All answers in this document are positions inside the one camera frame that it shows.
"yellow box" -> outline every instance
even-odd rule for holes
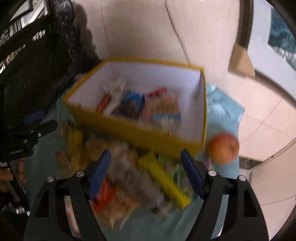
[[[181,112],[177,137],[143,128],[135,121],[95,112],[105,95],[102,83],[124,76],[128,90],[148,93],[166,86],[176,95]],[[99,132],[105,132],[135,145],[180,159],[187,148],[195,156],[205,145],[207,103],[204,69],[157,60],[111,58],[100,63],[78,81],[63,98],[74,117]]]

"red object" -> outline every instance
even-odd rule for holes
[[[96,213],[103,210],[109,201],[115,196],[115,189],[110,187],[108,180],[104,180],[100,192],[95,196],[96,202],[93,202],[93,209]]]
[[[239,141],[227,132],[215,135],[207,145],[207,154],[217,164],[226,165],[233,162],[238,153]]]
[[[162,95],[164,92],[167,92],[167,88],[166,87],[161,87],[157,90],[151,91],[150,93],[148,93],[149,97],[152,97],[154,95],[159,96]]]
[[[109,94],[106,94],[103,99],[101,100],[100,104],[98,105],[98,107],[96,108],[96,112],[103,112],[107,105],[109,104],[110,102],[110,95]]]

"silver screw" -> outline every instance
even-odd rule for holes
[[[240,179],[242,182],[244,182],[244,181],[247,180],[247,178],[246,178],[245,176],[243,176],[243,175],[240,175],[240,176],[239,176],[239,179]]]
[[[217,175],[217,173],[214,170],[209,170],[208,174],[212,177]]]
[[[76,176],[77,176],[77,177],[83,177],[83,176],[84,176],[84,171],[78,171],[78,172],[76,173]]]
[[[51,182],[53,182],[53,181],[54,181],[54,177],[48,177],[48,178],[47,178],[47,182],[48,182],[48,183],[51,183]]]

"light blue cloth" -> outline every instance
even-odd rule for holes
[[[207,85],[207,105],[207,140],[222,131],[237,136],[243,108],[211,85]],[[47,119],[55,119],[60,124],[63,119],[69,117],[70,113],[59,100],[57,108],[47,116]],[[51,133],[40,139],[34,155],[26,161],[28,182],[25,190],[30,203],[34,201],[45,179],[56,174],[57,163],[53,150],[60,150],[62,146],[63,143],[57,139],[56,133]],[[196,157],[197,160],[205,158],[204,152]],[[214,165],[214,169],[224,177],[236,178],[239,175],[238,158],[227,166]],[[219,234],[223,226],[227,201],[227,196],[224,196],[212,238]],[[184,210],[174,210],[165,218],[156,217],[150,211],[139,208],[133,212],[121,230],[109,229],[104,223],[100,223],[100,226],[110,241],[184,241],[192,229],[202,203],[201,199],[194,200]]]

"tiled floor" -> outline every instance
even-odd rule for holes
[[[99,58],[119,55],[187,62],[164,0],[73,2],[82,41]],[[239,0],[168,0],[168,4],[190,62],[204,66],[207,81],[245,107],[240,155],[263,161],[292,141],[293,105],[260,78],[241,78],[227,71],[237,36]]]

